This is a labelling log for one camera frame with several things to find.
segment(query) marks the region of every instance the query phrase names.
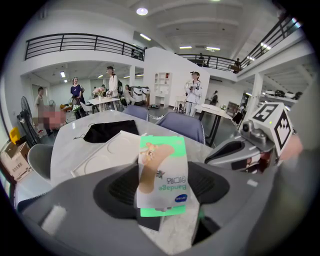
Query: blue chair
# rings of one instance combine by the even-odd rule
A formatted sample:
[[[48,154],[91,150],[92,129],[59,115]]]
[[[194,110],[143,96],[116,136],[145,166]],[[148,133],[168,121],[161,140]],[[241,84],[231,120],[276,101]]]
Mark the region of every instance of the blue chair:
[[[141,106],[129,105],[122,113],[149,121],[149,111]]]
[[[175,112],[169,112],[156,124],[186,136],[189,139],[206,144],[205,132],[202,123],[200,120],[194,117]]]

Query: woman in blue shirt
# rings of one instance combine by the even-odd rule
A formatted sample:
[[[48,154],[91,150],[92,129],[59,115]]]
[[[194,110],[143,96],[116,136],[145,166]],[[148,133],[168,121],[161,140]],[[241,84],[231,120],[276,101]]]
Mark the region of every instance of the woman in blue shirt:
[[[83,104],[85,103],[85,98],[83,96],[83,92],[82,92],[82,87],[80,84],[78,84],[78,77],[74,77],[72,79],[72,86],[70,89],[70,93],[72,94],[72,98],[77,98],[79,99],[79,101],[77,100],[77,104],[80,104],[80,102],[82,102]],[[84,111],[84,109],[81,107],[79,111],[75,112],[75,118],[79,119],[81,117],[85,117],[86,116],[86,112]]]

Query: balcony railing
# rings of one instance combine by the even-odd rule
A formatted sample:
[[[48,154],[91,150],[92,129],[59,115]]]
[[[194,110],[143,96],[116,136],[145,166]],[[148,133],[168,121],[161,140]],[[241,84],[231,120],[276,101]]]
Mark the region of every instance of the balcony railing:
[[[291,35],[300,27],[300,23],[285,13],[269,31],[268,34],[257,44],[257,46],[241,61],[244,69],[256,59],[267,53],[271,48],[279,44],[283,39]]]
[[[35,56],[70,50],[93,50],[121,54],[145,60],[145,50],[110,37],[86,33],[60,33],[35,37],[26,41],[25,60]]]
[[[238,67],[235,66],[236,61],[234,59],[200,54],[179,54],[179,56],[188,59],[199,67],[232,72],[235,70],[236,72],[238,71]]]

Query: black bag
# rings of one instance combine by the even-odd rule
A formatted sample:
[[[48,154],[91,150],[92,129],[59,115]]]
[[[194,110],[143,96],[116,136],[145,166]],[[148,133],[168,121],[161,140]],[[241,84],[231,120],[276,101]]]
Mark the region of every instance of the black bag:
[[[127,120],[93,124],[90,126],[90,129],[85,134],[83,139],[89,143],[105,143],[117,135],[120,131],[139,135],[135,121]]]

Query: blue logo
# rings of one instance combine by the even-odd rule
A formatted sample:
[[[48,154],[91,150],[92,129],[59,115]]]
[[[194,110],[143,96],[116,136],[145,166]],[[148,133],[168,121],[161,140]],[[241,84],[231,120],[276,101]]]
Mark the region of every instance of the blue logo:
[[[181,203],[181,202],[185,202],[187,201],[187,195],[186,194],[181,194],[181,195],[178,195],[174,201],[176,201],[177,203]]]

